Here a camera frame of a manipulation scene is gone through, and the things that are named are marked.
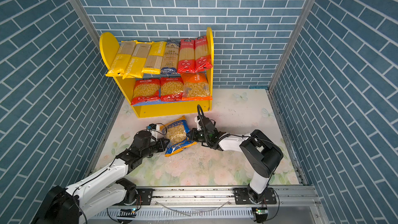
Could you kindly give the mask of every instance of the plastic bag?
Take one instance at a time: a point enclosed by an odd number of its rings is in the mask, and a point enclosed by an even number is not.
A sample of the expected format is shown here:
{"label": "plastic bag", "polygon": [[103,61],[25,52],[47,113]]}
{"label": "plastic bag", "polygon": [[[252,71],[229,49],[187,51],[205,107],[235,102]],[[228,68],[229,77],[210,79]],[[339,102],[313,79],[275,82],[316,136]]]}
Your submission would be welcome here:
{"label": "plastic bag", "polygon": [[159,79],[137,80],[134,86],[134,93],[131,104],[159,100]]}
{"label": "plastic bag", "polygon": [[180,101],[182,92],[184,91],[184,83],[181,77],[160,79],[160,99],[162,101]]}
{"label": "plastic bag", "polygon": [[162,60],[161,74],[164,75],[175,75],[177,73],[178,65],[178,52],[180,50],[179,40],[168,40],[164,56]]}
{"label": "plastic bag", "polygon": [[134,53],[128,66],[126,67],[126,73],[123,75],[123,79],[126,78],[142,78],[144,73],[142,68],[147,61],[147,57],[152,46],[152,42],[137,42]]}
{"label": "plastic bag", "polygon": [[184,81],[183,101],[212,100],[204,73],[183,73],[181,78]]}
{"label": "plastic bag", "polygon": [[127,64],[131,59],[131,55],[135,50],[137,45],[136,41],[126,41],[120,44],[119,50],[116,53],[115,59],[109,68],[109,71],[105,76],[108,77],[116,77],[116,76],[123,76],[125,73],[125,69]]}
{"label": "plastic bag", "polygon": [[196,72],[202,72],[212,67],[207,37],[198,37],[195,40],[195,70]]}
{"label": "plastic bag", "polygon": [[195,40],[181,39],[177,71],[178,73],[195,72]]}
{"label": "plastic bag", "polygon": [[166,49],[166,42],[154,42],[150,48],[145,66],[142,68],[143,73],[151,73],[154,75],[160,74],[164,50]]}
{"label": "plastic bag", "polygon": [[161,128],[161,131],[162,133],[166,133],[164,136],[170,140],[170,143],[167,145],[167,150],[165,153],[166,157],[177,154],[185,148],[196,144],[195,141],[191,141],[189,140],[189,138],[187,138],[189,128],[185,116],[182,116],[175,121],[167,123]]}

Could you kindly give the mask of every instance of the white cable tray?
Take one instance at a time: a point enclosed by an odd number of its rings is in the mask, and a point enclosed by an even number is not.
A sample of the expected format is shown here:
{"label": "white cable tray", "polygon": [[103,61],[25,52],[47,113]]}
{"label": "white cable tray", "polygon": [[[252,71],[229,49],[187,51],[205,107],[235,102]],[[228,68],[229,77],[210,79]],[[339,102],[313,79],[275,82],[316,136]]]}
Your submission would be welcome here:
{"label": "white cable tray", "polygon": [[[217,210],[206,212],[206,208],[173,208],[185,214],[168,210],[163,207],[140,209],[136,212],[135,218],[125,218],[126,220],[176,220],[188,218],[252,218],[253,212],[249,207],[224,207]],[[121,208],[108,209],[109,215],[116,219],[117,216],[126,216],[129,213],[120,212]],[[103,210],[90,219],[108,219],[106,210]]]}

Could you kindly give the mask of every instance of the pasta package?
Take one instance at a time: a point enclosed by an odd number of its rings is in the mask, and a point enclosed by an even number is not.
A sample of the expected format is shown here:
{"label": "pasta package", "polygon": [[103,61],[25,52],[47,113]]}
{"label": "pasta package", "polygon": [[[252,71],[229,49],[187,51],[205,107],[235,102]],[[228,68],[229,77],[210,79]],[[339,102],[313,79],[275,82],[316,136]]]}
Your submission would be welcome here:
{"label": "pasta package", "polygon": [[120,44],[119,50],[116,53],[115,59],[113,60],[109,71],[105,76],[108,77],[116,77],[116,76],[123,76],[125,73],[125,69],[127,64],[131,59],[131,55],[135,50],[137,45],[136,41],[126,41]]}
{"label": "pasta package", "polygon": [[177,73],[178,65],[178,51],[180,50],[179,40],[168,40],[164,56],[162,60],[161,74],[164,75],[175,75]]}
{"label": "pasta package", "polygon": [[184,91],[181,77],[160,79],[160,99],[162,101],[180,101]]}
{"label": "pasta package", "polygon": [[131,104],[159,100],[159,79],[138,80],[135,82]]}
{"label": "pasta package", "polygon": [[178,55],[178,73],[195,72],[195,40],[181,39],[180,54]]}
{"label": "pasta package", "polygon": [[198,37],[195,40],[195,69],[202,72],[212,68],[211,54],[207,45],[207,37]]}
{"label": "pasta package", "polygon": [[212,100],[209,83],[204,73],[183,73],[184,82],[183,101]]}
{"label": "pasta package", "polygon": [[143,73],[151,73],[154,75],[160,74],[164,50],[166,49],[166,42],[154,42],[150,48],[145,66],[142,68]]}
{"label": "pasta package", "polygon": [[195,141],[191,141],[187,137],[189,128],[185,116],[182,116],[175,121],[167,123],[165,126],[163,126],[161,131],[162,133],[166,133],[164,136],[170,140],[170,143],[167,145],[165,153],[166,157],[177,154],[185,148],[196,144]]}
{"label": "pasta package", "polygon": [[152,42],[137,42],[137,46],[132,53],[132,58],[128,66],[126,67],[126,72],[123,75],[123,79],[126,78],[142,78],[144,73],[142,68],[147,61],[147,57],[152,46]]}

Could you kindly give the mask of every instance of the orange pasta package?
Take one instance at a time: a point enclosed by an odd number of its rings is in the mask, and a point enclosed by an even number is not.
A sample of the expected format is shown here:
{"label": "orange pasta package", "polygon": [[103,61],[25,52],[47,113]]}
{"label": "orange pasta package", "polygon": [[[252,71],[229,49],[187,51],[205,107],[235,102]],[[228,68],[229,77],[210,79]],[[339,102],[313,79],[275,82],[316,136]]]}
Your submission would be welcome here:
{"label": "orange pasta package", "polygon": [[180,101],[184,92],[184,82],[181,77],[160,79],[160,99],[162,101]]}
{"label": "orange pasta package", "polygon": [[207,37],[198,37],[195,40],[195,70],[196,72],[202,72],[212,67]]}
{"label": "orange pasta package", "polygon": [[178,55],[178,73],[195,72],[195,40],[181,39],[180,54]]}
{"label": "orange pasta package", "polygon": [[204,73],[183,73],[181,78],[184,82],[183,101],[212,100],[210,87]]}
{"label": "orange pasta package", "polygon": [[137,80],[134,86],[131,104],[159,100],[159,79]]}

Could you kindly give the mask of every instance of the robotic arm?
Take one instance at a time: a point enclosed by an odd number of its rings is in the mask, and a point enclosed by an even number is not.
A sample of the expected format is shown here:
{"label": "robotic arm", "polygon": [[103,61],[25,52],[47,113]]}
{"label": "robotic arm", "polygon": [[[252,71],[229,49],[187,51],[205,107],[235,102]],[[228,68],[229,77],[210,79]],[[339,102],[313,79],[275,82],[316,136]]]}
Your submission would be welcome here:
{"label": "robotic arm", "polygon": [[[197,128],[187,133],[187,137],[215,150],[243,152],[255,171],[248,185],[248,196],[254,204],[260,203],[270,177],[283,158],[281,149],[259,130],[245,135],[219,132],[216,123],[204,116],[200,105],[197,108]],[[137,132],[132,145],[107,167],[64,189],[52,188],[32,224],[83,224],[114,204],[136,204],[136,185],[123,177],[141,165],[143,158],[166,150],[169,140],[158,138],[159,130],[160,126],[149,125],[146,130]]]}

